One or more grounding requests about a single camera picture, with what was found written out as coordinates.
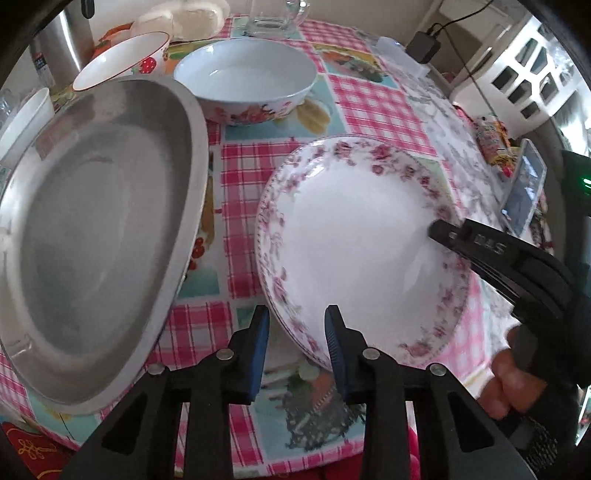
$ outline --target snack package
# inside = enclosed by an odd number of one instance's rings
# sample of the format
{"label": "snack package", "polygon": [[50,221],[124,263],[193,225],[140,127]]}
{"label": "snack package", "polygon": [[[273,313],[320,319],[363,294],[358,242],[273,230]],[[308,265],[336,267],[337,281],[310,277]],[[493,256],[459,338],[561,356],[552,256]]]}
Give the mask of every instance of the snack package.
{"label": "snack package", "polygon": [[505,125],[492,115],[481,116],[475,123],[476,142],[480,151],[494,176],[504,184],[513,175],[517,160],[511,150]]}

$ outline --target plastic container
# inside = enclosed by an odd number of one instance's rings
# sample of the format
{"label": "plastic container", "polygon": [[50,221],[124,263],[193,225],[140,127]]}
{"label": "plastic container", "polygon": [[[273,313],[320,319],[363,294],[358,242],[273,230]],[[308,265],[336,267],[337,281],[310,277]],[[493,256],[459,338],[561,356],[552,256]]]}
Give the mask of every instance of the plastic container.
{"label": "plastic container", "polygon": [[417,78],[423,78],[431,70],[428,65],[421,65],[404,51],[404,46],[393,38],[380,37],[376,48],[382,61],[392,68],[404,70]]}
{"label": "plastic container", "polygon": [[14,117],[0,131],[0,163],[4,159],[10,147],[24,135],[28,138],[27,146],[33,141],[46,123],[53,117],[53,104],[49,96],[49,89],[42,88],[30,97],[17,112],[12,112]]}

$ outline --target pink checkered tablecloth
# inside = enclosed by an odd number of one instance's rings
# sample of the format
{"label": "pink checkered tablecloth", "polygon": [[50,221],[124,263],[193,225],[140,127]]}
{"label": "pink checkered tablecloth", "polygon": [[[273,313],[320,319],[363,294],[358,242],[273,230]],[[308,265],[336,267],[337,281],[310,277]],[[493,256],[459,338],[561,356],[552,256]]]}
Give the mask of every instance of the pink checkered tablecloth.
{"label": "pink checkered tablecloth", "polygon": [[[244,21],[228,19],[218,37],[242,36]],[[302,144],[345,133],[388,141],[437,168],[459,213],[467,215],[469,207],[450,165],[453,159],[444,158],[427,135],[404,75],[384,70],[366,38],[354,28],[306,21],[291,39],[281,40],[305,52],[318,68],[306,102],[277,122],[234,128],[208,123],[210,179],[202,224],[187,278],[146,365],[195,365],[225,347],[232,332],[248,324],[254,306],[264,301],[255,264],[258,202],[274,169]],[[170,68],[204,43],[171,47]],[[461,380],[489,360],[480,289],[474,275],[464,315],[436,359]],[[51,411],[22,386],[1,354],[0,399],[72,448],[83,443],[113,407],[80,417]],[[187,415],[183,408],[178,470],[183,465]],[[344,406],[330,374],[311,365],[281,329],[273,328],[260,395],[250,407],[230,408],[235,475],[288,473],[355,455],[363,449],[364,415],[361,408]]]}

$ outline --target tablecloth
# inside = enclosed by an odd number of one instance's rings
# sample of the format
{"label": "tablecloth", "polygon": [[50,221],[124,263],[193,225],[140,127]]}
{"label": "tablecloth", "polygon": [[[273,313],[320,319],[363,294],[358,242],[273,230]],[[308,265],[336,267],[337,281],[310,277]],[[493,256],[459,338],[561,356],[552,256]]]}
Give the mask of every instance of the tablecloth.
{"label": "tablecloth", "polygon": [[[245,23],[245,17],[228,19],[219,38],[242,36]],[[171,46],[167,72],[187,53],[219,38]],[[208,123],[209,179],[199,233],[186,280],[146,366],[194,365],[248,325],[254,306],[264,302],[254,253],[259,198],[285,156],[315,138],[356,133],[391,142],[444,178],[461,217],[497,226],[494,196],[472,132],[430,80],[386,71],[374,50],[375,39],[354,28],[308,20],[281,41],[314,61],[317,82],[284,119],[250,127]],[[483,288],[473,275],[454,337],[436,358],[464,381],[490,359],[489,339],[498,335],[490,324],[508,317],[507,305],[493,291],[483,295]],[[0,398],[73,449],[113,407],[75,417],[51,411],[22,386],[3,355]],[[179,470],[187,413],[183,408]],[[306,360],[274,322],[261,393],[250,407],[230,407],[235,475],[275,475],[354,455],[363,448],[364,424],[363,407],[346,407],[330,373]]]}

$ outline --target floral plate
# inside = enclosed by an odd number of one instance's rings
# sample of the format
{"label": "floral plate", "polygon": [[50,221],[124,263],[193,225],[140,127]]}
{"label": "floral plate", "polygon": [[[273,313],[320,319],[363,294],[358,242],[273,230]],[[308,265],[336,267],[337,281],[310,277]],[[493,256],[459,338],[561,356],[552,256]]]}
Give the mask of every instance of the floral plate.
{"label": "floral plate", "polygon": [[324,311],[405,365],[445,346],[468,295],[469,263],[432,241],[458,219],[430,171],[375,139],[331,137],[290,154],[257,216],[256,260],[269,305],[300,348],[330,369]]}

